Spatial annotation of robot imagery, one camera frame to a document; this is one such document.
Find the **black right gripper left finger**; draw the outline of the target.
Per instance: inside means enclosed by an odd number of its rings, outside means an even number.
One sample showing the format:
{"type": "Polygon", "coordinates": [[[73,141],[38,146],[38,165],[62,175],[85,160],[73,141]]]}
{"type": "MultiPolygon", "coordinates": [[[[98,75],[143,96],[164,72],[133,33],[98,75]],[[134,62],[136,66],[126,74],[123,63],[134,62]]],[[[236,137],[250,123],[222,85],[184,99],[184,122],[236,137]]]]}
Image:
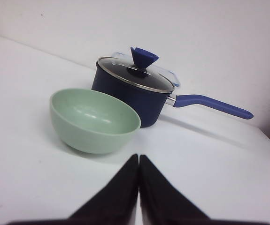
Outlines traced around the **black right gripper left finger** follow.
{"type": "Polygon", "coordinates": [[[15,221],[11,225],[126,225],[138,196],[138,155],[132,155],[109,183],[66,219],[15,221]]]}

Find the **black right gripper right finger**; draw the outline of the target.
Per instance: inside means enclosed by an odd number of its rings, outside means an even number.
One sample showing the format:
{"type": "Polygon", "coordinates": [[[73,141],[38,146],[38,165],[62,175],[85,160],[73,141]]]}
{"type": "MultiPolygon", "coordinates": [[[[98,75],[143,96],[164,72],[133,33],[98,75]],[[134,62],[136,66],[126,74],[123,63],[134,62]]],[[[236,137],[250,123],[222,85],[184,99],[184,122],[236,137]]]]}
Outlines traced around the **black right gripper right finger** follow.
{"type": "Polygon", "coordinates": [[[259,221],[212,219],[183,196],[146,156],[139,157],[139,190],[153,225],[265,225],[259,221]]]}

